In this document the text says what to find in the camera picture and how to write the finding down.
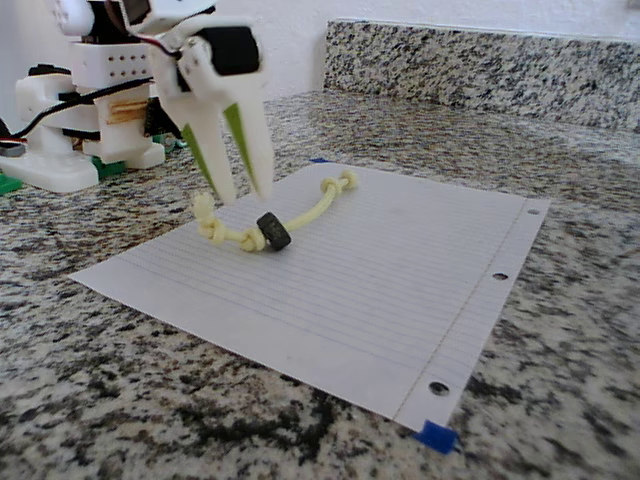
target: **granite countertop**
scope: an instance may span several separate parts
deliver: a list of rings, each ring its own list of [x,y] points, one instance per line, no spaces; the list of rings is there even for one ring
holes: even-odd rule
[[[322,156],[553,197],[450,422],[461,452],[67,278],[192,219],[181,153],[0,197],[1,478],[640,478],[640,135],[327,92],[267,111],[279,177]]]

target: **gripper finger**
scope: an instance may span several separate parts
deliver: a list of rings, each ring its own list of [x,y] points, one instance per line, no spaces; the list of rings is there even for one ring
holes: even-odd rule
[[[260,95],[259,77],[240,76],[236,88],[242,92],[227,107],[224,116],[238,146],[254,190],[262,198],[271,195],[274,153]]]
[[[236,199],[231,167],[220,135],[219,111],[211,108],[195,109],[189,123],[182,130],[184,138],[213,191],[222,202],[231,205]]]

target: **granite backsplash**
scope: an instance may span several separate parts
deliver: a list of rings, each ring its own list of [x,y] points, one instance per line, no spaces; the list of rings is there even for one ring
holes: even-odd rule
[[[640,44],[329,23],[324,86],[640,132]]]

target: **lined paper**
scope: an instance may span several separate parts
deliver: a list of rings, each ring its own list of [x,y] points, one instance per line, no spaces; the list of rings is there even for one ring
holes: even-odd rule
[[[309,166],[217,215],[236,230],[291,219],[344,168]],[[549,202],[349,168],[361,186],[281,252],[213,247],[193,222],[72,278],[409,428],[446,424]]]

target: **rope toy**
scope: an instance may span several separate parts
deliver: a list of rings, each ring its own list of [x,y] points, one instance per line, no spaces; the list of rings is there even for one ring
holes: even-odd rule
[[[323,197],[310,210],[302,215],[280,224],[272,213],[258,220],[258,227],[248,228],[244,232],[230,230],[213,214],[215,201],[210,193],[198,193],[193,198],[192,210],[198,221],[198,233],[213,245],[222,245],[225,241],[237,242],[245,252],[260,252],[267,244],[275,250],[281,250],[291,242],[287,232],[292,232],[313,222],[322,215],[343,190],[352,190],[358,186],[358,177],[351,170],[344,170],[340,178],[328,177],[322,180],[320,190]]]

